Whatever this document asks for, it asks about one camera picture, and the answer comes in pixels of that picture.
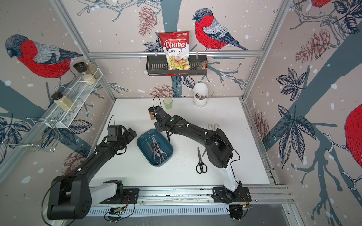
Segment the blue handled scissors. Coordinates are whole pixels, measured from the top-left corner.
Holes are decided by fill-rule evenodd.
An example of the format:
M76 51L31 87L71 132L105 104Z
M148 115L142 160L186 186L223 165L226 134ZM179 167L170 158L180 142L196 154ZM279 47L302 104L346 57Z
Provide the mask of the blue handled scissors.
M166 159L168 158L168 155L163 152L163 151L155 151L154 152L154 161L157 163L157 164L161 164L162 162L164 162Z

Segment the pink handled scissors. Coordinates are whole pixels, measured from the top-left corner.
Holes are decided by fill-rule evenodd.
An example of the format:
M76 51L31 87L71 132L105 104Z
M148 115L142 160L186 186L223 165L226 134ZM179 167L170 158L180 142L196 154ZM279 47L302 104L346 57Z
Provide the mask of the pink handled scissors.
M156 156L156 146L155 143L150 144L147 142L148 149L150 151L150 155L152 157L152 161L157 163L157 156Z

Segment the black scissors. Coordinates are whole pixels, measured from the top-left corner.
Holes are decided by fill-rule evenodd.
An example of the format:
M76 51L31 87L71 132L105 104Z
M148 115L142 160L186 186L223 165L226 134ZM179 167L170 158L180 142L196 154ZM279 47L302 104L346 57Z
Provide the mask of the black scissors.
M152 137L152 141L153 141L153 143L155 143L156 151L158 151L159 148L160 148L160 145L159 145L159 143L157 142L157 140L155 139L155 137Z
M205 174L207 173L207 166L202 161L202 156L200 149L198 147L198 164L196 165L196 172L198 174Z

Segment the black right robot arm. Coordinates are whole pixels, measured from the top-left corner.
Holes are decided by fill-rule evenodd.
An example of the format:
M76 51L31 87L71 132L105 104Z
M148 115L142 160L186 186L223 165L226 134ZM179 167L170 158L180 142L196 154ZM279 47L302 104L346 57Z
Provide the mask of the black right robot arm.
M223 186L231 192L237 190L239 182L231 163L234 148L223 130L204 129L178 115L170 116L160 106L154 107L152 115L156 118L154 125L158 132L165 131L168 136L171 134L185 136L201 144L206 150L209 161L220 169Z

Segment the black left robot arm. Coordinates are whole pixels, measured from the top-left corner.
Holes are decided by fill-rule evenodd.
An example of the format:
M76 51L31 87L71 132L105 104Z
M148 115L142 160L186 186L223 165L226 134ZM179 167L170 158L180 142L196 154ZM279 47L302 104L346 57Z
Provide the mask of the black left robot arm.
M133 129L123 125L108 127L108 135L96 146L94 153L65 176L56 177L49 190L49 220L83 219L91 208L107 199L127 198L120 180L106 181L97 187L89 184L101 167L115 155L126 150L136 137Z

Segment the teal storage tray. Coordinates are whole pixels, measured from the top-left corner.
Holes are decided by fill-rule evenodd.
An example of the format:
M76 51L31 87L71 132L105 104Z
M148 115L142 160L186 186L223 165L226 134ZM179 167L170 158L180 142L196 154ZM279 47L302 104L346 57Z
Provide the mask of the teal storage tray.
M150 129L137 139L137 146L148 162L160 167L173 155L173 146L156 129Z

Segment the orange spice jar black lid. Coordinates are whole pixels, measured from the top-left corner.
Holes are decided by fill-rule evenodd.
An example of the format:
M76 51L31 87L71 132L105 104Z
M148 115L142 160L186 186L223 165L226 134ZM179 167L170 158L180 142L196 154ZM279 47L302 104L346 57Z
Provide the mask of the orange spice jar black lid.
M149 115L150 115L151 120L155 120L156 118L155 118L154 115L153 115L153 113L154 113L154 107L150 107L150 108L148 109L148 111L149 111Z

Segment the green glass cup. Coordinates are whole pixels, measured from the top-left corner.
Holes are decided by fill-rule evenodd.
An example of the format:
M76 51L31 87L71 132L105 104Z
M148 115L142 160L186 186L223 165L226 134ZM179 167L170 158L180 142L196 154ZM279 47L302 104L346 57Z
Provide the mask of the green glass cup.
M163 100L164 106L166 109L172 109L173 107L173 99L172 98L165 98Z

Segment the white utensil holder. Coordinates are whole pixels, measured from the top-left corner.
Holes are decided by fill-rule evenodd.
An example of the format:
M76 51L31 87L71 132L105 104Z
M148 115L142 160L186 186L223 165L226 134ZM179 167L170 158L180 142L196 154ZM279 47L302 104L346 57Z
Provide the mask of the white utensil holder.
M204 107L207 104L208 87L205 83L196 83L193 88L193 103L197 107Z

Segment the small spice jar behind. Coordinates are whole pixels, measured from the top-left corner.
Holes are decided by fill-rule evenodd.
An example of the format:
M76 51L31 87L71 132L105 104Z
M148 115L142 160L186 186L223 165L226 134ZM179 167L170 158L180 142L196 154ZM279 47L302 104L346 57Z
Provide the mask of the small spice jar behind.
M91 62L91 61L87 61L86 62L87 65L87 70L89 73L91 73L91 75L97 80L100 77L100 70Z

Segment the cream handled scissors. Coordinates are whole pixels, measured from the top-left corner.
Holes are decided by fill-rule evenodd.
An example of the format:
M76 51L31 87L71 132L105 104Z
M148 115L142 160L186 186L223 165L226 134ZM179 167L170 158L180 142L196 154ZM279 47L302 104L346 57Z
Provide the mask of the cream handled scissors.
M208 124L208 129L209 130L213 130L213 131L216 131L218 130L220 127L217 123L214 123L214 124Z

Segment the black wall basket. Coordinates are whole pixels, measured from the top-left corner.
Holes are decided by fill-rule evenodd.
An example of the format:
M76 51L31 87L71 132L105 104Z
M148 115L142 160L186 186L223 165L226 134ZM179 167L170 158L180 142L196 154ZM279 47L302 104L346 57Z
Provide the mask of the black wall basket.
M189 70L169 70L166 56L148 56L146 70L149 76L193 76L206 75L207 73L207 57L206 55L190 55Z

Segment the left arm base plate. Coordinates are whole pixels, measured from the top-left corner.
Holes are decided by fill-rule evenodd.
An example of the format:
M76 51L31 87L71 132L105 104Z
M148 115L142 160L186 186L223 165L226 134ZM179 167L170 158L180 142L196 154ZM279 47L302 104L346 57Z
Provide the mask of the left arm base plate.
M139 191L139 188L124 188L122 194L116 193L113 197L105 199L101 204L136 204Z

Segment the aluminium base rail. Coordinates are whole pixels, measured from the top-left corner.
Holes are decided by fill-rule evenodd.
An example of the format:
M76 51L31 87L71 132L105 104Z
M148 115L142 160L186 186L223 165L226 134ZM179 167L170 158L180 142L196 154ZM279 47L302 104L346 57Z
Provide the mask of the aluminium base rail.
M88 217L104 217L107 221L118 222L126 217L159 217L187 215L226 215L241 220L256 209L281 207L282 217L289 226L303 226L305 223L286 185L244 185L248 187L252 202L215 203L211 194L213 187L221 186L141 186L136 204L97 204L91 208Z

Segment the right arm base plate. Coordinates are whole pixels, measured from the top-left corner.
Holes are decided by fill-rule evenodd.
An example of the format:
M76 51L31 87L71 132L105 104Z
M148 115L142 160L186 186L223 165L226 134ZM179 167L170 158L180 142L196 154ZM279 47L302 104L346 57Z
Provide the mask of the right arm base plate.
M235 191L230 191L223 187L213 187L211 194L215 203L230 204L233 202L252 202L250 191L248 187L238 185Z

